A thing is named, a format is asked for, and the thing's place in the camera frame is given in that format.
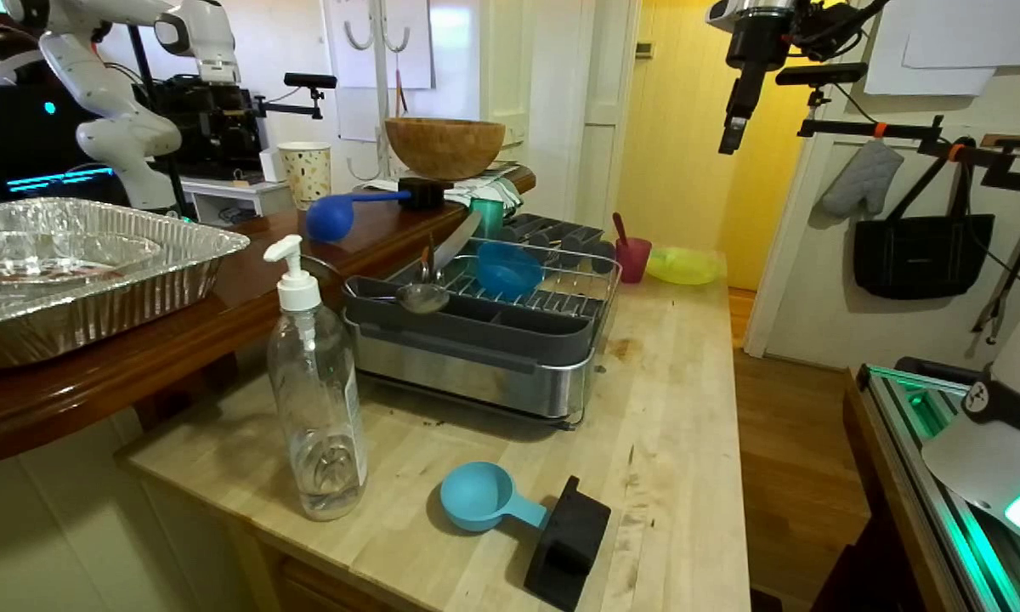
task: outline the pump dispenser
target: pump dispenser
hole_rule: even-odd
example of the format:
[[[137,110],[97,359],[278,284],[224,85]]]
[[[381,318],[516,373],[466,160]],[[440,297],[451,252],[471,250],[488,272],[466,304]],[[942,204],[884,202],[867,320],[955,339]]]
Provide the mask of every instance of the pump dispenser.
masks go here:
[[[284,277],[274,284],[283,318],[267,339],[267,382],[290,467],[303,513],[328,522],[346,513],[368,483],[353,359],[338,320],[303,269],[303,240],[278,240],[265,261],[284,261]]]

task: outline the wooden bowl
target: wooden bowl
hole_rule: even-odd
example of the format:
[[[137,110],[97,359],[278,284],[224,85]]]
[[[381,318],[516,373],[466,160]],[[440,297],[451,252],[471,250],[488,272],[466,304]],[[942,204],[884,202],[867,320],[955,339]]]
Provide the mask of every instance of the wooden bowl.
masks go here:
[[[384,138],[400,164],[425,181],[466,181],[483,174],[504,150],[500,122],[394,116]]]

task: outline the blue measuring spoon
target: blue measuring spoon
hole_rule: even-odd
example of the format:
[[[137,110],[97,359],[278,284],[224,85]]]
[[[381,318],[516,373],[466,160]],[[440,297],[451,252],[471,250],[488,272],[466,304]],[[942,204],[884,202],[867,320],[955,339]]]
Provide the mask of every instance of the blue measuring spoon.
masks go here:
[[[512,495],[510,472],[497,463],[463,463],[440,481],[438,497],[460,530],[488,530],[504,517],[540,530],[548,522],[540,503]]]

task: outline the yellow wall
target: yellow wall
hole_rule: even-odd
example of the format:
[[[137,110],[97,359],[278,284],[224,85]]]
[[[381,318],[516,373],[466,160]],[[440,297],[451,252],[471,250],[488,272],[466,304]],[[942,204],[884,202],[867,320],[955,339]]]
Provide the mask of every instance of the yellow wall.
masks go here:
[[[738,71],[727,36],[707,28],[710,0],[641,0],[640,40],[652,62],[633,75],[618,210],[652,245],[716,250],[732,286],[754,288],[800,157],[806,89],[766,82],[743,148],[716,152],[725,102]]]

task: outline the butcher block counter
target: butcher block counter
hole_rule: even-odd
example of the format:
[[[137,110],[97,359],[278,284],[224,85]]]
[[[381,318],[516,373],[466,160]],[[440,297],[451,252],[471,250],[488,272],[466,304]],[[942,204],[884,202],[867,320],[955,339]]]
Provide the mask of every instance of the butcher block counter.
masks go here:
[[[261,609],[549,609],[522,593],[531,527],[460,533],[440,517],[460,463],[500,463],[545,506],[576,478],[610,506],[576,609],[746,609],[727,297],[623,286],[607,318],[576,428],[363,384],[371,481],[328,524],[294,506],[257,370],[125,463],[226,527]]]

